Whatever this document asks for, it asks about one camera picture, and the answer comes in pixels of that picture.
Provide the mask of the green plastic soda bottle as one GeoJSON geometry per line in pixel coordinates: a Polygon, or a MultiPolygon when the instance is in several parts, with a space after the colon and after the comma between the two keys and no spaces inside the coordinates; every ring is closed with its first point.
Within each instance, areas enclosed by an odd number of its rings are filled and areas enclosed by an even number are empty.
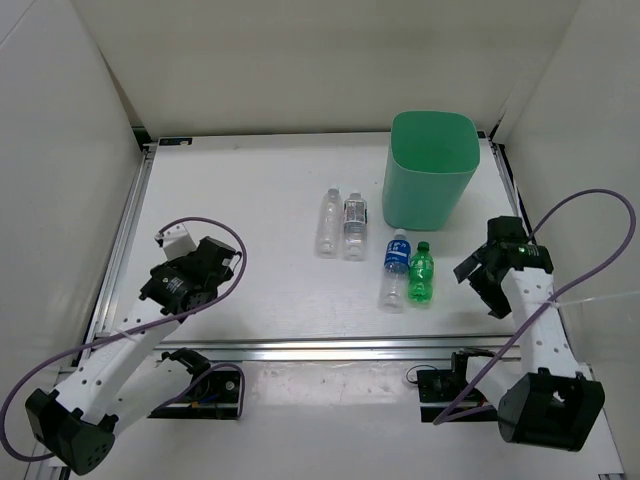
{"type": "Polygon", "coordinates": [[[434,270],[430,244],[421,241],[409,262],[408,297],[415,304],[428,305],[432,301],[434,270]]]}

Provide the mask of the clear bottle blue label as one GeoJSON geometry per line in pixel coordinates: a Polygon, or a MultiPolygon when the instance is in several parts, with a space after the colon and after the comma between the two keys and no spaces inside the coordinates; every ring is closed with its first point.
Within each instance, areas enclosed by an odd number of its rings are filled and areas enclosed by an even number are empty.
{"type": "Polygon", "coordinates": [[[404,229],[396,229],[388,242],[384,263],[379,306],[390,313],[400,313],[404,306],[411,245],[404,229]]]}

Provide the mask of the clear unlabeled plastic bottle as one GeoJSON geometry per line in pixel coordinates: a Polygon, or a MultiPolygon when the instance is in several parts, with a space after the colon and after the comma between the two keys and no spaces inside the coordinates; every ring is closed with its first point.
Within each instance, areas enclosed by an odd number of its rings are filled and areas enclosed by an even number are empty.
{"type": "Polygon", "coordinates": [[[341,234],[343,201],[338,186],[331,186],[321,203],[315,237],[315,252],[322,258],[335,258],[341,234]]]}

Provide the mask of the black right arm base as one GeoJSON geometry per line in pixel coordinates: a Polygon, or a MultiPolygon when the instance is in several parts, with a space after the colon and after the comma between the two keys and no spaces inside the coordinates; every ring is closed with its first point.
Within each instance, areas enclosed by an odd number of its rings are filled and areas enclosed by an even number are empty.
{"type": "MultiPolygon", "coordinates": [[[[469,358],[488,360],[494,353],[477,348],[463,348],[451,355],[450,366],[438,368],[429,364],[410,367],[405,373],[405,381],[418,389],[420,415],[422,423],[431,423],[466,387],[466,373],[469,358]]],[[[456,407],[452,415],[474,408],[483,408],[482,412],[457,418],[455,422],[496,422],[497,411],[477,389],[472,390],[461,406],[456,407]]]]}

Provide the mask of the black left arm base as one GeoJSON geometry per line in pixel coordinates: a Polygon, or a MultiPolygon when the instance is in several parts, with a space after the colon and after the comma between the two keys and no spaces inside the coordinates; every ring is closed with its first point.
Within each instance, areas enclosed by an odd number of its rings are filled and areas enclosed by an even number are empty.
{"type": "Polygon", "coordinates": [[[149,419],[238,420],[244,410],[245,374],[239,365],[215,364],[186,396],[155,409],[149,419]]]}

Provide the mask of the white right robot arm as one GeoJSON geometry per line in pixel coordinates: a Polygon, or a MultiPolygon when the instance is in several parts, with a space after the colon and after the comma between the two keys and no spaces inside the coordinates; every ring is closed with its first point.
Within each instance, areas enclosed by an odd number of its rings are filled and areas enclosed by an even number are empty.
{"type": "Polygon", "coordinates": [[[511,316],[520,373],[497,355],[458,353],[449,387],[460,399],[481,393],[496,409],[504,441],[577,452],[604,405],[602,385],[587,379],[553,307],[553,265],[531,244],[486,243],[455,268],[496,318],[511,316]]]}

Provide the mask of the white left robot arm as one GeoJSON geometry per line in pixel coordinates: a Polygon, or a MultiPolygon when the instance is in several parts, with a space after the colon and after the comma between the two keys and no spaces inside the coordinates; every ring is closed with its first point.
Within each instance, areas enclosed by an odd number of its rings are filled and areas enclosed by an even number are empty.
{"type": "Polygon", "coordinates": [[[150,367],[143,363],[182,323],[153,321],[216,299],[219,286],[232,278],[230,263],[238,253],[210,237],[165,242],[163,248],[166,262],[151,270],[111,343],[51,392],[37,389],[25,402],[35,438],[78,475],[94,470],[120,433],[166,401],[197,402],[209,393],[205,371],[211,364],[193,350],[163,353],[150,367]]]}

